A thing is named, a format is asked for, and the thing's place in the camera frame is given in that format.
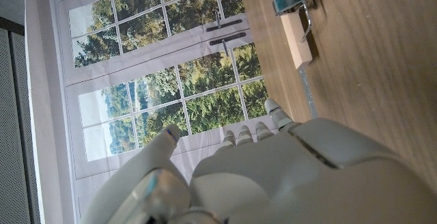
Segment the robotic hand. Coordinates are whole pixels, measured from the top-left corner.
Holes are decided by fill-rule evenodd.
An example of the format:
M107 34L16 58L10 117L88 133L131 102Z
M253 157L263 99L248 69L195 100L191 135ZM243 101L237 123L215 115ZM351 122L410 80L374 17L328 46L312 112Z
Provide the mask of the robotic hand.
M323 119L293 122L273 100L279 133L242 127L196 167L190 184L169 160L169 125L98 191L82 223L437 223L437 196L372 139Z

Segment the perforated panel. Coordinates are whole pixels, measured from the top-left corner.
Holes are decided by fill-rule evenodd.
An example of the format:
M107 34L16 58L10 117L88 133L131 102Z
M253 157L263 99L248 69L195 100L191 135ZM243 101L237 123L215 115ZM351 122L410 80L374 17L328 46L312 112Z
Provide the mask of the perforated panel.
M33 223L39 224L40 212L38 208L38 190L36 188L35 163L33 161L32 131L30 123L29 89L27 88L27 65L25 38L12 33L12 45L14 49L14 63L16 75L16 88L20 100L21 128L24 140L25 162L27 163L28 198L31 203Z
M8 33L0 29L0 223L30 223Z

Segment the window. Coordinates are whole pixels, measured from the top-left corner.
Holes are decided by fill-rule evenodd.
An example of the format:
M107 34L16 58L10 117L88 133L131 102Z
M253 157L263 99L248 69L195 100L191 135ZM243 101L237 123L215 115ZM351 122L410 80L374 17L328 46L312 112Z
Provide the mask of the window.
M263 116L266 98L252 43L81 94L87 160L142 148L170 123L183 137Z
M244 12L242 0L99 0L69 11L74 67Z

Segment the wooden block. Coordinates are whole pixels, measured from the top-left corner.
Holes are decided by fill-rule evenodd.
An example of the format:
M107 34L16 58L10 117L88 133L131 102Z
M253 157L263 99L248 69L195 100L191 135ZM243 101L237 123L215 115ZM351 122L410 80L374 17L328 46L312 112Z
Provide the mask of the wooden block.
M305 32L300 21L299 13L288 13L280 17L296 69L306 66L313 60L313 56L311 56L307 39L300 42Z

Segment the wooden table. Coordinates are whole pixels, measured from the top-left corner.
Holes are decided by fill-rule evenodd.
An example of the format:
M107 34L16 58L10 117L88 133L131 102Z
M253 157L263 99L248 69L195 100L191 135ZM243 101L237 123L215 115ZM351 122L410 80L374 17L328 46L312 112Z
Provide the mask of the wooden table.
M270 97L311 119L272 0L243 0ZM305 68L320 117L396 151L437 190L437 0L318 0Z

